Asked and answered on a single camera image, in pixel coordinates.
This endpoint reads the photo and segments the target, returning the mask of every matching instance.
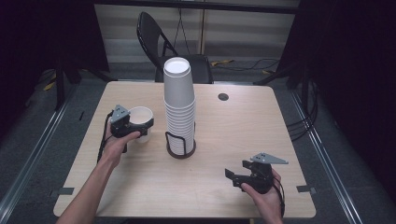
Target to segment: gray wall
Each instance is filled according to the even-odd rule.
[[[241,4],[238,0],[216,0]],[[254,0],[251,5],[297,7],[299,0]],[[137,17],[147,11],[174,42],[179,20],[176,8],[122,7],[96,5],[96,14],[110,63],[147,62],[136,37]],[[289,36],[293,15],[182,9],[182,20],[190,53],[201,52],[209,60],[278,59]],[[187,53],[179,28],[176,42],[179,53]]]

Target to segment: wire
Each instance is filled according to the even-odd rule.
[[[187,52],[190,54],[189,45],[187,44],[186,32],[184,31],[183,20],[181,19],[181,8],[178,9],[178,15],[180,16],[181,29],[183,30],[183,35],[184,35],[184,43],[186,43]]]
[[[275,61],[274,63],[272,63],[272,64],[270,64],[270,65],[268,65],[268,66],[265,66],[265,67],[260,67],[260,68],[256,68],[256,66],[259,64],[259,62],[261,62],[261,61]],[[220,66],[220,65],[216,65],[215,67],[217,67],[217,68],[221,68],[221,69],[227,69],[227,70],[232,70],[232,71],[247,71],[247,70],[263,70],[263,69],[267,69],[267,68],[270,68],[270,67],[272,67],[272,66],[274,66],[275,64],[277,64],[277,63],[279,63],[279,60],[277,60],[277,59],[266,59],[266,58],[264,58],[264,59],[260,59],[260,60],[258,60],[257,62],[255,62],[254,64],[253,64],[253,66],[251,66],[251,67],[224,67],[224,66]]]
[[[106,116],[106,121],[105,121],[105,128],[103,130],[103,135],[102,135],[102,141],[100,143],[100,147],[99,147],[99,152],[98,152],[98,159],[97,162],[99,162],[99,160],[102,158],[102,154],[103,154],[103,150],[105,149],[105,145],[106,145],[106,141],[113,135],[111,135],[110,137],[106,138],[106,132],[107,132],[107,124],[108,124],[108,119],[113,115],[114,111],[111,111],[107,116]]]
[[[181,19],[181,8],[178,9],[178,25],[177,25],[177,30],[176,30],[175,40],[174,40],[174,48],[176,48],[176,40],[177,40],[178,29],[180,27],[180,24],[181,24],[181,30],[183,31],[183,35],[184,35],[184,43],[186,44],[187,52],[190,54],[189,45],[187,44],[186,32],[184,31],[183,20]]]
[[[279,183],[279,186],[282,189],[282,193],[280,193],[279,188],[275,185],[275,183],[273,184],[273,187],[276,190],[280,200],[280,215],[283,217],[285,215],[285,190],[283,190],[283,186],[278,179],[274,177],[274,180],[276,180],[277,183]]]
[[[294,137],[291,139],[292,142],[302,138],[309,130],[311,130],[311,128],[314,126],[314,123],[318,117],[318,86],[314,85],[314,81],[312,79],[311,79],[311,86],[312,86],[311,95],[312,95],[312,99],[314,102],[314,105],[313,105],[311,111],[302,120],[287,125],[288,131],[290,133],[293,131],[301,130],[302,128],[304,128],[304,130],[302,132],[290,134],[290,137],[297,136],[297,137]],[[290,127],[293,127],[295,125],[300,125],[300,127],[290,129]]]

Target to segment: metal stand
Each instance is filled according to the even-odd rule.
[[[171,137],[174,137],[174,138],[178,138],[178,139],[180,139],[180,140],[183,141],[184,155],[177,155],[177,154],[175,154],[175,153],[172,151],[172,149],[171,149],[171,147],[170,147],[170,145],[169,145],[169,137],[168,137],[168,135],[170,135]],[[169,153],[172,157],[174,157],[174,158],[176,158],[176,159],[186,159],[186,158],[190,157],[192,154],[194,154],[195,148],[196,148],[195,139],[194,139],[194,146],[192,147],[192,151],[188,153],[188,152],[187,152],[187,149],[186,149],[186,139],[184,139],[184,137],[180,137],[180,136],[174,135],[174,134],[169,133],[169,132],[166,132],[166,133],[165,133],[165,136],[166,136],[166,149],[168,150],[168,153]]]

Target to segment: wooden table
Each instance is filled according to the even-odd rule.
[[[155,118],[146,144],[131,142],[106,186],[99,217],[259,217],[256,206],[224,176],[224,168],[249,175],[242,167],[259,152],[289,162],[273,165],[282,176],[286,194],[285,217],[313,217],[316,213],[291,144],[274,92],[269,87],[194,84],[197,148],[184,160],[166,150],[163,84],[110,82],[93,115],[64,187],[54,207],[59,216],[73,200],[96,164],[106,115],[120,104],[149,107]],[[229,95],[221,101],[220,93]]]

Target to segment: black folding chair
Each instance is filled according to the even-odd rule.
[[[166,60],[177,56],[189,61],[193,83],[213,84],[210,64],[206,56],[203,54],[178,55],[175,48],[163,34],[161,27],[147,12],[140,13],[136,32],[140,45],[156,67],[156,82],[163,82],[163,65]],[[159,56],[158,51],[160,37],[163,39],[163,54],[161,56]],[[168,49],[172,51],[173,55],[166,55]]]

